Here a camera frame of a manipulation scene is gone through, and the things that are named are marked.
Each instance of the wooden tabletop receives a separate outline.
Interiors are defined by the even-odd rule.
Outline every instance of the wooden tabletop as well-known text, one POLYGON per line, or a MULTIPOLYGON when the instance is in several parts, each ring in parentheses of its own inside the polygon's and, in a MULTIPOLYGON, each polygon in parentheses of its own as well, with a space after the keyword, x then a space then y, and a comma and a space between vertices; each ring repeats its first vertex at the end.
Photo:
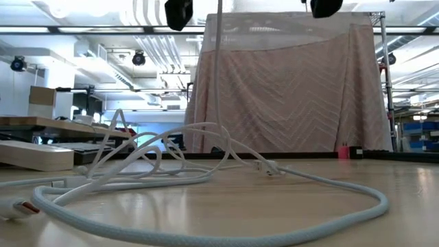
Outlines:
MULTIPOLYGON (((181 163, 165 161, 167 166, 181 163)), ((203 162, 214 165, 215 161, 203 162)), ((439 167, 396 161, 280 161, 281 165, 325 178, 359 183, 382 191, 390 210, 305 247, 437 246, 439 234, 439 167)), ((148 169, 143 161, 126 171, 148 169)), ((0 181, 59 176, 19 170, 0 171, 0 181)), ((3 188, 0 196, 32 194, 32 187, 3 188)), ((185 235, 248 237, 288 233, 321 224, 377 204, 361 193, 323 185, 297 176, 270 178, 248 168, 214 174, 199 185, 98 193, 67 208, 107 224, 185 235)), ((141 247, 75 230, 44 213, 29 220, 0 220, 0 246, 141 247)))
POLYGON ((26 130, 26 127, 38 126, 44 128, 47 134, 57 134, 60 137, 84 137, 86 135, 105 135, 112 137, 130 138, 131 134, 120 131, 109 131, 101 127, 92 127, 70 121, 59 121, 44 117, 0 117, 0 127, 3 130, 26 130))

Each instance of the track light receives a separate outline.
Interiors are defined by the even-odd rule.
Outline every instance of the track light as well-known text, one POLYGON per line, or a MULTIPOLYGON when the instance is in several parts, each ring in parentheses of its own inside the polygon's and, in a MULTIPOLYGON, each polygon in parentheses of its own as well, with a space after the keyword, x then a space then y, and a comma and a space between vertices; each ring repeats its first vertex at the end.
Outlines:
POLYGON ((25 62, 25 57, 23 56, 15 56, 14 61, 12 61, 11 70, 16 72, 23 72, 27 69, 27 63, 25 62))
POLYGON ((132 63, 136 66, 144 65, 146 62, 143 51, 136 51, 136 54, 132 57, 132 63))
MULTIPOLYGON (((381 63, 385 63, 384 57, 381 59, 381 63)), ((389 65, 394 65, 396 63, 396 56, 393 53, 389 54, 389 65)))

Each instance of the chevron pattern fabric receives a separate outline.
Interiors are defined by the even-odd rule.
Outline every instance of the chevron pattern fabric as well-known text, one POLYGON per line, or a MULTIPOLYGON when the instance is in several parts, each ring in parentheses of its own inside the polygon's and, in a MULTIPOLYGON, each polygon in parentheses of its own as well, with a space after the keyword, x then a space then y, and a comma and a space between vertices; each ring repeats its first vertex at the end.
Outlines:
MULTIPOLYGON (((214 51, 200 56, 186 124, 216 122, 213 60, 214 51)), ((332 152, 343 143, 392 149, 371 25, 305 45, 222 50, 219 69, 223 124, 258 152, 332 152)), ((185 133, 188 152, 217 144, 185 133)))

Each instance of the workbench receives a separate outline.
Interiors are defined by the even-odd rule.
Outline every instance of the workbench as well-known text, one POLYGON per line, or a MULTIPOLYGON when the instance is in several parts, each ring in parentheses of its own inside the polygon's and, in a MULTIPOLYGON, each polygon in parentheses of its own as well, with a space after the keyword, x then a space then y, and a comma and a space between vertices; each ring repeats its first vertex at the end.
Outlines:
MULTIPOLYGON (((107 162, 100 171, 108 171, 119 162, 107 162)), ((181 166, 179 161, 163 162, 164 169, 181 166)), ((219 161, 193 162, 213 167, 219 161)), ((283 160, 279 161, 279 165, 369 186, 382 191, 390 201, 390 210, 385 215, 301 246, 438 245, 437 165, 337 159, 283 160)), ((138 160, 124 171, 144 172, 150 169, 145 161, 138 160)), ((0 181, 69 174, 73 172, 3 169, 0 170, 0 181)), ((33 187, 3 188, 0 196, 30 198, 33 187)), ((297 176, 271 178, 242 167, 217 172, 212 181, 199 185, 89 194, 67 208, 91 220, 139 230, 197 236, 258 237, 315 226, 376 204, 378 202, 374 198, 362 193, 297 176)), ((0 246, 143 246, 83 233, 44 212, 20 222, 0 220, 0 229, 0 246)))
POLYGON ((100 141, 105 134, 110 133, 109 139, 114 140, 116 146, 131 137, 131 134, 126 132, 44 117, 0 117, 0 132, 9 132, 29 142, 32 142, 34 137, 53 139, 54 142, 100 141))

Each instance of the metal pole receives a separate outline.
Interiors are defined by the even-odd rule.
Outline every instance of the metal pole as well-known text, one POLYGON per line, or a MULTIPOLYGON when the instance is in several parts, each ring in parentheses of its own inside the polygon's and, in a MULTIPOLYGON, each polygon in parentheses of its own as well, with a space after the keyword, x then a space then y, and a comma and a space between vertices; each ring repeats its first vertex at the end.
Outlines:
POLYGON ((381 23, 381 38, 383 44, 384 53, 384 64, 385 64, 385 89, 387 91, 388 99, 388 111, 389 111, 389 122, 390 122, 390 136, 392 138, 393 151, 396 151, 396 136, 395 136, 395 119, 394 119, 394 109, 393 109, 393 99, 392 99, 392 80, 390 79, 390 64, 389 64, 389 53, 387 47, 387 35, 385 33, 385 12, 381 13, 381 18, 379 19, 381 23))

